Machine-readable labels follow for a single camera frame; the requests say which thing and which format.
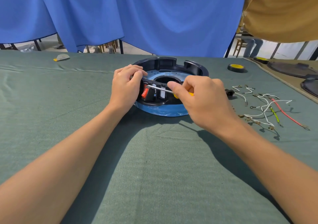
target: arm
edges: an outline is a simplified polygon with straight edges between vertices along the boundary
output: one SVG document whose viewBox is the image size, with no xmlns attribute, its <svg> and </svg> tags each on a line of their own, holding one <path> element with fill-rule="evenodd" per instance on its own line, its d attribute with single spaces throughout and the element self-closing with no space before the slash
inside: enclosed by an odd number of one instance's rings
<svg viewBox="0 0 318 224">
<path fill-rule="evenodd" d="M 182 86 L 168 86 L 198 126 L 219 137 L 249 166 L 295 224 L 318 223 L 318 172 L 243 123 L 219 79 L 188 76 Z"/>
<path fill-rule="evenodd" d="M 0 186 L 0 223 L 61 222 L 109 135 L 135 102 L 146 75 L 141 69 L 116 70 L 108 106 Z"/>
</svg>

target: jeans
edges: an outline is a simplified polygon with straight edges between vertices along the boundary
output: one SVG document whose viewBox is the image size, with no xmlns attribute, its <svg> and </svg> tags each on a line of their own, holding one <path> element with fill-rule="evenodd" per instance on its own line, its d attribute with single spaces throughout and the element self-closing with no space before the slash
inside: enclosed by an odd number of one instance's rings
<svg viewBox="0 0 318 224">
<path fill-rule="evenodd" d="M 243 41 L 247 43 L 243 57 L 250 57 L 250 58 L 256 57 L 258 52 L 260 51 L 260 47 L 263 45 L 263 40 L 243 38 Z M 254 43 L 256 43 L 256 46 L 251 53 Z"/>
</svg>

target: left hand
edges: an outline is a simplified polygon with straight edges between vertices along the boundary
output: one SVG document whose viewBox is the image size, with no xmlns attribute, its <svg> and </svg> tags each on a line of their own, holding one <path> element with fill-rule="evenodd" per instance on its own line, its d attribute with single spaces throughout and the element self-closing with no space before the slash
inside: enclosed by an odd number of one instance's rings
<svg viewBox="0 0 318 224">
<path fill-rule="evenodd" d="M 130 64 L 115 70 L 109 105 L 127 113 L 138 97 L 142 76 L 147 73 L 138 65 Z"/>
</svg>

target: red wire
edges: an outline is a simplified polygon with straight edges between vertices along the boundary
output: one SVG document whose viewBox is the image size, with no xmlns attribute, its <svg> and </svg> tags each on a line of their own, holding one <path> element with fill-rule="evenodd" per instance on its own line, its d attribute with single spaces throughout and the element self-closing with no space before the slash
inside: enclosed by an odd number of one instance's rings
<svg viewBox="0 0 318 224">
<path fill-rule="evenodd" d="M 298 125 L 300 125 L 300 126 L 302 127 L 302 124 L 298 123 L 296 120 L 294 120 L 294 119 L 293 119 L 292 117 L 290 117 L 288 114 L 286 114 L 286 113 L 284 112 L 284 110 L 281 109 L 281 107 L 278 105 L 277 102 L 274 102 L 274 103 L 277 105 L 277 107 L 279 108 L 279 110 L 280 110 L 283 114 L 285 114 L 288 118 L 290 118 L 292 121 L 294 121 L 296 124 L 298 124 Z"/>
</svg>

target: hole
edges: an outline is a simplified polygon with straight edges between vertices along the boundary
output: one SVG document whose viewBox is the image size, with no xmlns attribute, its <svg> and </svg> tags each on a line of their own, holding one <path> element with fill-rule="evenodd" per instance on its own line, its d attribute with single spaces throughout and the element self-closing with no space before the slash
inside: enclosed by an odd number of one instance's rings
<svg viewBox="0 0 318 224">
<path fill-rule="evenodd" d="M 181 83 L 181 81 L 175 77 L 167 77 L 167 76 L 160 76 L 154 79 L 154 81 L 161 82 L 161 83 L 168 83 L 169 81 L 174 81 Z"/>
</svg>

